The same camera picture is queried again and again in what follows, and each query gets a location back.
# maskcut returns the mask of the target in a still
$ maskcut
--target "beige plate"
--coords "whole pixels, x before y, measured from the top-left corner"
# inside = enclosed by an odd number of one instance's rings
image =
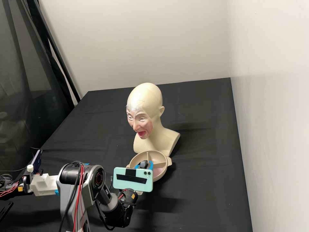
[[[148,162],[151,160],[154,163],[154,182],[159,180],[166,173],[168,166],[172,165],[172,159],[170,157],[166,157],[159,151],[150,150],[138,153],[131,159],[130,163],[126,167],[134,168],[143,160],[147,160]]]

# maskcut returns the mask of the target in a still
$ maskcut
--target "mannequin ear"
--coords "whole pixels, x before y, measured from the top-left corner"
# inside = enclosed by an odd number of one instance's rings
[[[165,110],[165,107],[164,107],[164,106],[161,106],[160,109],[159,109],[159,111],[160,111],[160,117],[161,117],[161,115],[163,114],[164,110]]]

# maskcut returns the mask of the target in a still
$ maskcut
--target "robotic arm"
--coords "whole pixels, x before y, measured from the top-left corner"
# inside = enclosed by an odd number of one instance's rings
[[[49,176],[38,172],[40,164],[41,150],[17,181],[1,182],[0,200],[30,194],[60,196],[62,220],[59,231],[89,232],[87,209],[94,204],[108,230],[129,225],[138,194],[130,188],[122,190],[118,196],[111,193],[101,165],[76,161],[65,164],[58,175]]]
[[[83,170],[81,165],[78,162],[64,165],[56,180],[64,225],[68,228],[73,228],[76,225],[77,228],[83,228],[83,231],[90,231],[87,209],[96,204],[99,216],[108,230],[112,230],[114,227],[128,226],[133,206],[138,198],[137,193],[132,189],[124,189],[118,197],[111,193],[107,187],[105,171],[102,166],[84,165]],[[78,191],[74,187],[76,180],[79,180],[81,175],[83,176],[81,170],[84,171],[84,182],[79,202],[80,207],[76,208],[76,204],[71,202],[78,202]]]

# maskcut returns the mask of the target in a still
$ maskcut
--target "black table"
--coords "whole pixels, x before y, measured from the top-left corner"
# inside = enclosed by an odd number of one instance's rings
[[[114,231],[252,231],[230,79],[159,87],[162,124],[181,134],[173,164],[151,193],[139,196],[130,225]],[[135,155],[125,111],[132,89],[88,92],[42,147],[44,172],[57,175],[80,160],[102,165],[109,184],[114,167]],[[12,201],[1,231],[58,231],[59,197]],[[89,220],[92,231],[106,231],[95,207]]]

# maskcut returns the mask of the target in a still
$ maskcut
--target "red wire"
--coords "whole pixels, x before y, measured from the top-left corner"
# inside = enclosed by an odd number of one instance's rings
[[[118,200],[120,200],[122,197],[123,197],[124,195],[123,194],[121,194],[121,196],[120,197],[118,197]]]
[[[14,192],[15,189],[17,189],[17,187],[18,187],[18,182],[16,182],[16,183],[12,186],[12,188],[10,188],[9,190],[6,190],[6,191],[4,191],[4,192],[1,192],[1,193],[0,193],[0,197],[3,197],[3,196],[5,196],[5,195],[7,195],[7,194],[9,194],[9,193]]]
[[[81,198],[81,191],[83,190],[82,186],[83,186],[83,183],[84,183],[84,179],[85,179],[85,170],[84,170],[84,174],[83,174],[83,180],[82,180],[82,185],[81,185],[81,188],[80,188],[80,198]],[[82,213],[82,224],[81,224],[81,232],[83,232],[83,226],[84,226],[84,212],[83,212],[83,206],[82,206],[82,203],[81,203],[81,200],[80,200],[80,208],[81,208],[81,213]]]
[[[75,224],[76,224],[76,214],[77,214],[77,209],[78,209],[78,202],[79,202],[79,198],[80,198],[80,192],[81,192],[81,186],[82,186],[82,179],[83,179],[83,176],[84,176],[84,166],[82,165],[81,168],[80,168],[80,184],[79,184],[79,189],[78,189],[78,195],[77,195],[77,199],[76,199],[76,205],[75,205],[75,214],[74,214],[74,227],[73,227],[73,232],[75,232]]]

